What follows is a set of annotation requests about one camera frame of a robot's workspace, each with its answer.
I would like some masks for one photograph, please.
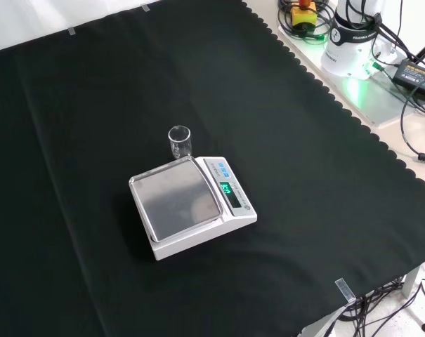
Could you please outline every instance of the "digital scale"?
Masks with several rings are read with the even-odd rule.
[[[156,260],[254,223],[223,157],[184,157],[129,181]]]

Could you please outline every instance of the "black cloth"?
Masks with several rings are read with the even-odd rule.
[[[16,46],[0,84],[0,315],[33,336],[290,336],[345,304],[335,280],[362,295],[425,261],[425,183],[240,0]],[[171,161],[176,124],[259,219],[155,262],[128,180]]]

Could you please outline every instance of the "power adapter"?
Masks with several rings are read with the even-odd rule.
[[[403,60],[396,70],[393,83],[413,90],[417,84],[425,80],[425,68],[416,65],[409,60]],[[425,95],[425,83],[417,89],[418,93]]]

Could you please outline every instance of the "tape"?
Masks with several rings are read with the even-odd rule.
[[[340,292],[345,296],[348,303],[355,301],[354,293],[351,291],[350,287],[346,284],[344,279],[338,279],[336,281],[336,285]]]

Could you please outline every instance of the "green digital readout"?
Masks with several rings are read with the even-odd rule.
[[[220,186],[221,186],[221,189],[223,190],[223,193],[228,198],[231,206],[235,209],[241,208],[242,205],[239,203],[239,200],[235,196],[234,191],[231,188],[231,185],[229,183],[220,183]]]

